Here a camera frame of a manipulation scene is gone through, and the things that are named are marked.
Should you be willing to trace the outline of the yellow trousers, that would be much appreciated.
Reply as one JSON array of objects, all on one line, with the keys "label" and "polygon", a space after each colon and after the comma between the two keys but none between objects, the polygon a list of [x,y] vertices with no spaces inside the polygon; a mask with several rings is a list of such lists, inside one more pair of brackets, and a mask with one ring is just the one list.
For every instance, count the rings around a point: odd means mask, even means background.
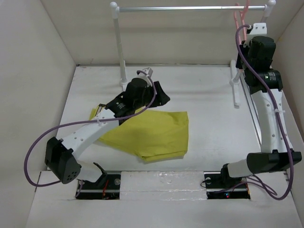
[{"label": "yellow trousers", "polygon": [[98,141],[145,162],[183,157],[189,143],[188,113],[146,110],[108,131]]}]

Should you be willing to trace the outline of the pink clothes hanger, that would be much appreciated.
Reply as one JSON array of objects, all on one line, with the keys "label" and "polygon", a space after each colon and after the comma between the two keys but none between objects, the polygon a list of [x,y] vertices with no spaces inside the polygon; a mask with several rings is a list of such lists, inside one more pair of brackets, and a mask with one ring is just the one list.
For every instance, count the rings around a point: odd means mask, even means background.
[{"label": "pink clothes hanger", "polygon": [[[246,13],[248,12],[249,5],[250,5],[250,0],[247,0],[244,8],[240,9],[238,11],[239,16],[237,15],[236,11],[233,13],[234,22],[235,22],[235,26],[236,26],[237,30],[239,29],[240,26],[245,25],[245,17],[246,17]],[[240,45],[242,44],[242,41],[246,41],[246,39],[247,39],[247,29],[246,28],[242,28],[242,35],[243,35],[243,38],[241,38],[239,32],[236,33],[237,48],[240,47]],[[236,63],[236,68],[237,68],[238,73],[243,72],[241,62],[238,59],[237,59],[237,63]]]}]

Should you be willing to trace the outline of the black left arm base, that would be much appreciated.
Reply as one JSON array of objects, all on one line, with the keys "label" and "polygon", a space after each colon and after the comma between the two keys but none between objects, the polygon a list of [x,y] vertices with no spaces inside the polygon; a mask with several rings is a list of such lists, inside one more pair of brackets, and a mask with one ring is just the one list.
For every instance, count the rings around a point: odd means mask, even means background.
[{"label": "black left arm base", "polygon": [[77,184],[75,198],[77,200],[119,200],[121,171],[106,171],[101,185],[80,180]]}]

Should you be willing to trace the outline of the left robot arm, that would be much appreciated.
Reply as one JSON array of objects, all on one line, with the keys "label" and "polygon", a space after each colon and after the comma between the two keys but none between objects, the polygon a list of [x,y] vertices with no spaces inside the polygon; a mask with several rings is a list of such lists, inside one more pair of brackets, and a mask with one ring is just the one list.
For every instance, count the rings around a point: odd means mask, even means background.
[{"label": "left robot arm", "polygon": [[132,79],[124,92],[102,106],[97,116],[81,128],[61,139],[49,139],[45,164],[63,184],[78,179],[90,182],[95,188],[103,187],[104,169],[96,162],[79,162],[80,155],[105,133],[138,115],[138,109],[163,106],[169,101],[158,81],[152,82],[149,77]]}]

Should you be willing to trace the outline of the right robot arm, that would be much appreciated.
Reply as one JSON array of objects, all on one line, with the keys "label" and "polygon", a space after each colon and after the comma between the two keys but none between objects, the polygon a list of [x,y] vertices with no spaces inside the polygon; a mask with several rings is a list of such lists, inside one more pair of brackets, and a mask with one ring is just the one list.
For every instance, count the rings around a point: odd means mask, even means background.
[{"label": "right robot arm", "polygon": [[219,181],[231,187],[245,176],[285,171],[301,161],[300,152],[292,150],[282,109],[283,83],[279,71],[271,68],[276,44],[272,38],[255,36],[238,48],[244,56],[237,58],[232,85],[244,75],[250,95],[256,105],[261,131],[261,151],[249,153],[244,160],[223,165]]}]

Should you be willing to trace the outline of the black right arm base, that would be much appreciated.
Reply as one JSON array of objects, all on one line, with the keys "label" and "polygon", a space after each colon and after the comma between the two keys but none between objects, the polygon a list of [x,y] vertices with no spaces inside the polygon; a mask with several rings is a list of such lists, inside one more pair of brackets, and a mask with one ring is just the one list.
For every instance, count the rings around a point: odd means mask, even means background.
[{"label": "black right arm base", "polygon": [[208,200],[250,199],[248,186],[242,177],[230,177],[225,164],[220,171],[204,171],[201,187]]}]

